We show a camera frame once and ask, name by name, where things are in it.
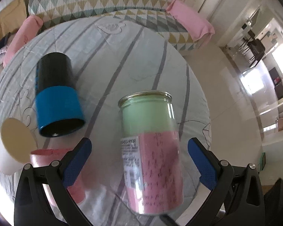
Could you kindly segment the dark clothes pile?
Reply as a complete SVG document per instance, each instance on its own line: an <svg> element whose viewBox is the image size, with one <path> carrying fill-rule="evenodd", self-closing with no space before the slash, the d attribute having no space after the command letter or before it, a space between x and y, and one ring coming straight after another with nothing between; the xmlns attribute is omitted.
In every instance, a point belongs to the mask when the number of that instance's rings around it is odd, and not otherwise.
<svg viewBox="0 0 283 226"><path fill-rule="evenodd" d="M7 45L8 39L10 38L11 33L7 33L1 40L0 40L0 50Z"/></svg>

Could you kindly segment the diamond pattern sofa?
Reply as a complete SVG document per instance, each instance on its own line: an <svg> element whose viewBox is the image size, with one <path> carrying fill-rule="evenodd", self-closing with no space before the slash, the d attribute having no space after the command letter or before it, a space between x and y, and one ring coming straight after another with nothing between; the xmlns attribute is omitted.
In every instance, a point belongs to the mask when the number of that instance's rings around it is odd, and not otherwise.
<svg viewBox="0 0 283 226"><path fill-rule="evenodd" d="M173 0L29 0L28 13L43 20L43 30L66 21L111 16L135 22L162 36L179 52L193 50L197 41L172 15Z"/></svg>

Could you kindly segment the black and blue cup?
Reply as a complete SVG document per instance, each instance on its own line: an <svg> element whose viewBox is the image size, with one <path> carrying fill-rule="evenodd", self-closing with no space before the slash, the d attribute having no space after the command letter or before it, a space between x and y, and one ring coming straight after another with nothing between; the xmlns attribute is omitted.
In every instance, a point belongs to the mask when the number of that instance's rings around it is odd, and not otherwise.
<svg viewBox="0 0 283 226"><path fill-rule="evenodd" d="M85 124L70 58L44 55L36 67L35 102L39 134L52 138L71 134Z"/></svg>

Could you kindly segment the dark dining chairs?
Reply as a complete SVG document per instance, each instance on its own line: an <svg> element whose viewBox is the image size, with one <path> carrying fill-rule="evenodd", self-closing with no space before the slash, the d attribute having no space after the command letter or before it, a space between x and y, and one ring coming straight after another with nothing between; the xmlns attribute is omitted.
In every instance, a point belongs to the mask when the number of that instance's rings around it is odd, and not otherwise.
<svg viewBox="0 0 283 226"><path fill-rule="evenodd" d="M265 55L265 46L261 40L255 38L252 30L249 30L242 40L243 43L240 45L238 51L244 56L248 51L251 51L252 57L248 60L249 68L256 67Z"/></svg>

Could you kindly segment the white paper cup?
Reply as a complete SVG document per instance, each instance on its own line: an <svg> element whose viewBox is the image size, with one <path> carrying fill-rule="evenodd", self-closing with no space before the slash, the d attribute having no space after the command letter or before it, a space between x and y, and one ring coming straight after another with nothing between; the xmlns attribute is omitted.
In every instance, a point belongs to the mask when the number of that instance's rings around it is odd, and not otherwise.
<svg viewBox="0 0 283 226"><path fill-rule="evenodd" d="M0 128L0 172L10 176L30 162L37 143L29 128L15 118L6 119Z"/></svg>

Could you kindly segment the striped quilted tablecloth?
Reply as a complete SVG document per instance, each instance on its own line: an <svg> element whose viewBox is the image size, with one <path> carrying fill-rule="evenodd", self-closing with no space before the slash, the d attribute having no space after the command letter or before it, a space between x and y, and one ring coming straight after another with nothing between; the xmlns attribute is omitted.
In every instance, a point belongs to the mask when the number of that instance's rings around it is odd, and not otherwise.
<svg viewBox="0 0 283 226"><path fill-rule="evenodd" d="M71 59L72 72L86 123L70 135L47 139L36 122L37 62L61 52ZM158 217L134 214L128 205L121 157L120 98L144 90L171 94L180 135L183 194L171 211L179 218L196 197L200 174L187 150L196 137L204 145L210 112L196 76L179 52L162 36L129 21L112 17L82 18L52 27L35 37L0 74L0 126L7 118L21 120L38 148L74 147L83 137L92 153L82 170L85 199L81 210L94 225L162 225Z"/></svg>

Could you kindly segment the green jar with pink label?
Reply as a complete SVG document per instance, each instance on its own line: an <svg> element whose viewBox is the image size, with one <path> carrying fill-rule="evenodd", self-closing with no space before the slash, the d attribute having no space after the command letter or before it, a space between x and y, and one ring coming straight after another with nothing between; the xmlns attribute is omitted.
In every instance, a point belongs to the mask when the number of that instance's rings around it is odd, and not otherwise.
<svg viewBox="0 0 283 226"><path fill-rule="evenodd" d="M129 206L143 215L168 213L183 202L179 134L167 92L137 92L119 100L124 179Z"/></svg>

